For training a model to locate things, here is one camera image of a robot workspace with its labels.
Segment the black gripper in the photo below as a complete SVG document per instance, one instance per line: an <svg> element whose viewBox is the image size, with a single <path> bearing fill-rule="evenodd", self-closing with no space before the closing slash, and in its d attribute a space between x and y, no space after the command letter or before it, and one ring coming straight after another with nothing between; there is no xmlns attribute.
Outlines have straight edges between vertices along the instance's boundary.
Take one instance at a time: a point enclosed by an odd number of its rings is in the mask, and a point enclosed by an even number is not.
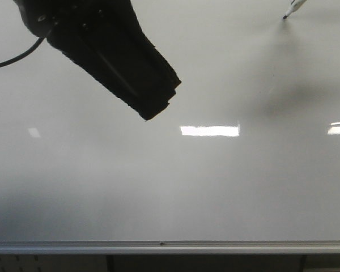
<svg viewBox="0 0 340 272"><path fill-rule="evenodd" d="M17 1L24 25L150 120L180 79L143 33L130 1Z"/></svg>

